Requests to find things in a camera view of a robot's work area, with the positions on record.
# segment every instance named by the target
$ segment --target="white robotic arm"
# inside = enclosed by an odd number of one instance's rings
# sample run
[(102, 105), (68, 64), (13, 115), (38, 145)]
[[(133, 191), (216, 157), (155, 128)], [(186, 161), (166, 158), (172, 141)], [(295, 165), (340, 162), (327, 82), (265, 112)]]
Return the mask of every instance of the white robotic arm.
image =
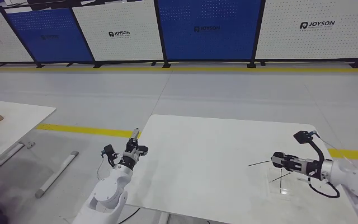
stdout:
[[(310, 188), (318, 194), (329, 198), (339, 198), (340, 192), (337, 190), (336, 186), (342, 185), (347, 191), (350, 201), (358, 214), (358, 169), (356, 167), (347, 169), (342, 166), (340, 161), (324, 159), (322, 151), (313, 142), (313, 135), (320, 138), (316, 131), (300, 131), (294, 134), (294, 138), (300, 144), (309, 143), (317, 152), (319, 157), (318, 161), (286, 155), (283, 152), (275, 152), (271, 157), (273, 165), (277, 168), (285, 168), (287, 171), (299, 172), (308, 176), (308, 184)], [(318, 191), (312, 186), (310, 178), (316, 178), (326, 182), (336, 191), (337, 194), (327, 195)]]
[[(107, 178), (100, 180), (93, 192), (83, 204), (73, 224), (116, 224), (127, 200), (125, 186), (131, 181), (133, 167), (139, 161), (140, 156), (148, 153), (146, 146), (138, 146), (139, 129), (135, 129), (126, 145), (126, 150), (119, 164), (114, 163), (118, 154), (114, 152), (112, 145), (108, 145), (102, 151), (108, 156), (108, 162), (113, 167)], [(96, 210), (100, 203), (108, 212)]]

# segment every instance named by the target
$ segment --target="black frame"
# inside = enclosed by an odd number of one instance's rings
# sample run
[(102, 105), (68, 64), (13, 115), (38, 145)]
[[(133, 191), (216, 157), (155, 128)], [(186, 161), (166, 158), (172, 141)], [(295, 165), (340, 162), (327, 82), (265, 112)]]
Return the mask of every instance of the black frame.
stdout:
[[(106, 1), (110, 1), (110, 0), (96, 0), (94, 2), (82, 5), (81, 7), (105, 4)], [(163, 68), (169, 68), (171, 66), (170, 62), (249, 62), (249, 64), (247, 64), (248, 68), (256, 68), (255, 62), (260, 62), (261, 66), (265, 66), (266, 62), (353, 62), (352, 64), (350, 64), (350, 66), (352, 68), (358, 68), (358, 58), (336, 58), (336, 59), (260, 59), (260, 58), (256, 58), (257, 45), (258, 45), (258, 40), (260, 37), (260, 31), (261, 31), (261, 25), (262, 25), (262, 20), (263, 20), (263, 13), (265, 11), (266, 0), (261, 0), (261, 3), (260, 3), (260, 10), (258, 13), (258, 20), (257, 20), (257, 26), (256, 26), (256, 32), (255, 32), (255, 40), (254, 40), (254, 46), (252, 49), (251, 59), (216, 59), (216, 60), (212, 60), (212, 59), (176, 59), (175, 60), (174, 59), (174, 60), (168, 60), (167, 54), (166, 54), (165, 43), (164, 43), (164, 35), (163, 35), (163, 29), (162, 29), (162, 25), (161, 25), (158, 0), (154, 0), (153, 2), (154, 2), (154, 8), (155, 8), (156, 18), (157, 18), (159, 38), (160, 38), (161, 46), (162, 46), (163, 60), (103, 60), (103, 61), (96, 61), (92, 54), (92, 51), (88, 45), (88, 42), (83, 34), (83, 31), (78, 23), (78, 20), (73, 12), (73, 4), (71, 4), (70, 0), (64, 0), (64, 1), (57, 1), (57, 2), (49, 2), (49, 3), (34, 3), (34, 4), (19, 5), (19, 6), (9, 6), (9, 7), (5, 7), (5, 8), (0, 6), (1, 14), (3, 15), (3, 17), (5, 18), (7, 23), (10, 25), (11, 29), (13, 30), (13, 32), (15, 33), (15, 35), (17, 36), (17, 38), (19, 39), (21, 44), (25, 47), (26, 51), (28, 52), (28, 54), (30, 55), (32, 60), (34, 60), (33, 62), (0, 62), (0, 67), (5, 64), (36, 64), (37, 65), (36, 68), (42, 68), (44, 66), (43, 64), (61, 64), (61, 63), (66, 63), (67, 67), (68, 67), (74, 63), (78, 63), (78, 64), (94, 64), (93, 68), (100, 68), (104, 64), (128, 64), (128, 63), (151, 62), (152, 63), (151, 65), (154, 66), (154, 65), (156, 65), (157, 62), (163, 62), (164, 63)], [(5, 11), (5, 9), (8, 9), (8, 8), (31, 7), (31, 6), (35, 6), (35, 5), (39, 5), (39, 4), (45, 4), (45, 5), (50, 6), (51, 4), (60, 4), (60, 3), (66, 3), (66, 5), (67, 5), (66, 7), (68, 7), (70, 9), (71, 14), (74, 18), (74, 21), (78, 27), (78, 30), (81, 33), (81, 36), (84, 40), (86, 48), (91, 55), (92, 61), (38, 62), (35, 59), (35, 57), (33, 56), (33, 54), (30, 52), (30, 50), (28, 49), (28, 47), (26, 46), (24, 41), (20, 38), (18, 32), (16, 31), (16, 29), (13, 27), (13, 25), (9, 21), (9, 19), (7, 17), (7, 13)]]
[(262, 25), (262, 19), (263, 19), (263, 12), (265, 11), (265, 5), (266, 5), (266, 0), (261, 0), (260, 10), (258, 12), (255, 40), (254, 40), (254, 44), (253, 44), (251, 60), (250, 60), (250, 64), (247, 64), (247, 68), (256, 68), (255, 57), (256, 57), (258, 39), (260, 37), (260, 31), (261, 31), (261, 25)]

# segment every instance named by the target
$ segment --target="white pipe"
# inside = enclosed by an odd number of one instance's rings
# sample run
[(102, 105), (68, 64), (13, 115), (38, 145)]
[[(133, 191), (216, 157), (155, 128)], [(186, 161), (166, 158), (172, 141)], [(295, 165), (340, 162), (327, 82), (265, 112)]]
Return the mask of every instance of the white pipe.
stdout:
[(23, 146), (25, 146), (25, 145), (22, 144), (22, 143), (19, 143), (19, 144), (17, 144), (16, 146), (14, 146), (14, 148), (12, 148), (12, 149), (9, 151), (9, 153), (7, 153), (7, 154), (5, 155), (5, 157), (0, 160), (0, 166), (2, 166), (9, 158), (11, 158), (11, 156), (15, 155), (15, 153), (16, 153), (17, 151), (19, 151), (20, 148), (22, 148)]
[(169, 213), (162, 212), (158, 224), (169, 224), (169, 217), (170, 217)]
[(71, 154), (61, 164), (59, 171), (52, 174), (52, 176), (50, 176), (50, 178), (48, 178), (48, 180), (45, 182), (45, 184), (36, 192), (36, 194), (35, 194), (36, 198), (41, 198), (45, 194), (47, 189), (51, 186), (51, 184), (53, 184), (53, 182), (55, 182), (55, 180), (58, 178), (58, 176), (66, 169), (66, 167), (71, 163), (71, 161), (76, 157), (76, 155), (78, 155), (77, 151), (71, 152)]

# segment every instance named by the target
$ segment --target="floor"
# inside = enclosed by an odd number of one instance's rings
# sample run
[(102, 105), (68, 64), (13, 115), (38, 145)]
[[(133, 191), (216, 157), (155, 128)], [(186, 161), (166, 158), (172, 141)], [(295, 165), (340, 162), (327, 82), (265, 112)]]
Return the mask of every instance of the floor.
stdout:
[[(189, 66), (203, 67), (195, 63)], [(356, 71), (255, 72), (245, 70), (245, 65), (234, 66), (243, 70), (0, 70), (0, 101), (56, 107), (45, 121), (48, 124), (121, 130), (143, 129), (152, 114), (308, 123), (333, 146), (358, 150)], [(349, 68), (343, 63), (268, 64), (267, 68), (270, 66)], [(15, 224), (71, 223), (98, 181), (103, 146), (112, 144), (121, 152), (127, 141), (49, 130), (33, 130), (30, 137), (36, 146), (21, 150), (0, 168), (0, 203)], [(35, 199), (36, 190), (73, 150), (79, 151), (79, 156), (41, 199)], [(104, 162), (99, 178), (108, 175), (109, 170)], [(120, 220), (135, 210), (126, 206)], [(157, 211), (141, 209), (126, 223), (156, 224), (159, 216)], [(172, 216), (170, 223), (207, 222)]]

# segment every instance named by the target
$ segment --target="wall partition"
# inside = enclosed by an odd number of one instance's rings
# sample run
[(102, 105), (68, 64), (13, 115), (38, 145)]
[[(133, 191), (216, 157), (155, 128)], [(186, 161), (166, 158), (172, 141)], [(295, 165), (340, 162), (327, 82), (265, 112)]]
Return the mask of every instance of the wall partition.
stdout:
[(250, 60), (261, 0), (158, 0), (168, 60)]
[(69, 8), (8, 13), (7, 16), (36, 61), (93, 62)]
[(2, 14), (0, 14), (0, 63), (1, 62), (34, 62)]
[(266, 0), (256, 59), (358, 58), (358, 1)]
[(97, 62), (163, 60), (153, 0), (73, 8)]

